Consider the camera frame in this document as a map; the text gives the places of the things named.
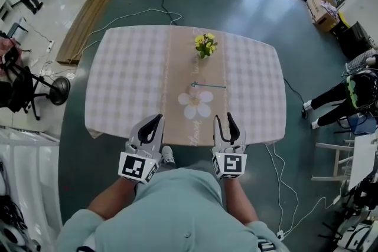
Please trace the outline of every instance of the white flower print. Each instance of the white flower print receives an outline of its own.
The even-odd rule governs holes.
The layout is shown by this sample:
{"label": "white flower print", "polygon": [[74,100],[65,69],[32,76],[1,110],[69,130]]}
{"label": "white flower print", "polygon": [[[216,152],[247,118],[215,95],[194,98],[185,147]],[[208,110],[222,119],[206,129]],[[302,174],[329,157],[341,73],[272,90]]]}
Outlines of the white flower print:
{"label": "white flower print", "polygon": [[178,96],[178,102],[186,105],[184,116],[187,119],[193,119],[198,112],[202,117],[209,117],[211,108],[206,103],[211,102],[213,94],[210,91],[202,91],[198,94],[182,93]]}

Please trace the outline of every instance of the wooden platform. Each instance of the wooden platform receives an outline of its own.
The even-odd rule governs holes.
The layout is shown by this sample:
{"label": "wooden platform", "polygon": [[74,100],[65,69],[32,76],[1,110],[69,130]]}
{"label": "wooden platform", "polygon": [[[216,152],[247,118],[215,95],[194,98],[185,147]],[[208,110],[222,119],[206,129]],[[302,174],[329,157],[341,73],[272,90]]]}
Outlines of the wooden platform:
{"label": "wooden platform", "polygon": [[69,29],[56,57],[56,62],[76,66],[86,44],[109,0],[87,0]]}

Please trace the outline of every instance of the shoe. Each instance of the shoe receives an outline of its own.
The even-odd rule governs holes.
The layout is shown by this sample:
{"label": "shoe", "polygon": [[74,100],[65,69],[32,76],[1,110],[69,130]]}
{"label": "shoe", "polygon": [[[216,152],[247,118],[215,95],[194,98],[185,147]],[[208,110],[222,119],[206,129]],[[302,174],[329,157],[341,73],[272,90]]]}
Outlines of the shoe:
{"label": "shoe", "polygon": [[307,110],[309,110],[309,109],[312,109],[312,107],[311,107],[311,101],[312,100],[310,100],[310,101],[307,101],[306,103],[303,103],[303,110],[306,112]]}
{"label": "shoe", "polygon": [[173,157],[173,151],[172,148],[169,146],[164,146],[161,150],[161,155],[163,157],[163,163],[173,163],[175,164],[175,158]]}
{"label": "shoe", "polygon": [[312,128],[312,129],[316,129],[316,128],[319,128],[319,127],[320,127],[319,124],[318,124],[318,121],[319,121],[319,119],[316,119],[315,121],[313,121],[313,122],[311,123],[311,128]]}

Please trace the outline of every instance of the green floor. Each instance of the green floor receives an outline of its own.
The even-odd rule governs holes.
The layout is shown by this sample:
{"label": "green floor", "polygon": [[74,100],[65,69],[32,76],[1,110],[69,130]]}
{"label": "green floor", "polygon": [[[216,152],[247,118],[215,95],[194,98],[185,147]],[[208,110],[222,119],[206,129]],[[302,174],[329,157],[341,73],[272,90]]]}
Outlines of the green floor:
{"label": "green floor", "polygon": [[[161,0],[111,0],[96,28],[113,19],[149,8],[160,9]],[[306,5],[301,0],[165,0],[171,12],[183,17],[178,25],[209,28],[243,35],[274,46],[284,77],[305,100],[311,99],[337,84],[346,61],[337,41],[311,24]],[[169,24],[169,17],[159,12],[147,12],[116,21],[112,27],[144,24]],[[105,32],[97,33],[89,43],[100,40]],[[84,101],[89,70],[97,46],[88,48],[82,56],[67,101],[61,133],[59,159],[60,206],[63,221],[78,209],[85,208],[118,176],[119,152],[125,139],[103,135],[92,139],[84,127]],[[295,222],[308,213],[319,198],[328,197],[327,205],[338,195],[336,182],[311,182],[312,174],[332,173],[334,154],[315,150],[315,142],[341,143],[333,135],[336,126],[311,130],[310,120],[329,108],[319,109],[309,120],[301,118],[301,101],[286,86],[287,121],[285,137],[276,144],[276,151],[286,160],[283,180],[299,197]],[[186,165],[199,159],[210,159],[205,148],[173,147],[177,164]],[[247,173],[240,179],[255,206],[260,219],[274,232],[278,230],[281,211],[278,207],[276,174],[263,144],[247,148]],[[276,159],[279,171],[282,163]],[[282,229],[289,230],[295,208],[295,195],[283,187],[281,192],[284,216]],[[291,251],[323,251],[326,241],[317,234],[327,234],[322,221],[332,219],[331,207],[324,210],[321,201],[315,211],[284,241]]]}

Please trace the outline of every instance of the pink cloth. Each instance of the pink cloth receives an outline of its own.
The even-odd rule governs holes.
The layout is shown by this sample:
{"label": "pink cloth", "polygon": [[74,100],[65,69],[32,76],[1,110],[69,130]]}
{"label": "pink cloth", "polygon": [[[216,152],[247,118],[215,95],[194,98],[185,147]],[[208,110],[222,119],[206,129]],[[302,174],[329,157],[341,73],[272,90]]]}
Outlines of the pink cloth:
{"label": "pink cloth", "polygon": [[[11,40],[12,41],[10,41],[10,39],[0,38],[0,60],[2,62],[2,56],[4,56],[13,46],[16,46],[16,49],[19,54],[16,64],[22,66],[22,49],[20,49],[19,46],[17,46],[17,42],[14,38],[11,38]],[[8,78],[6,77],[6,73],[2,68],[0,68],[0,80],[8,80]]]}

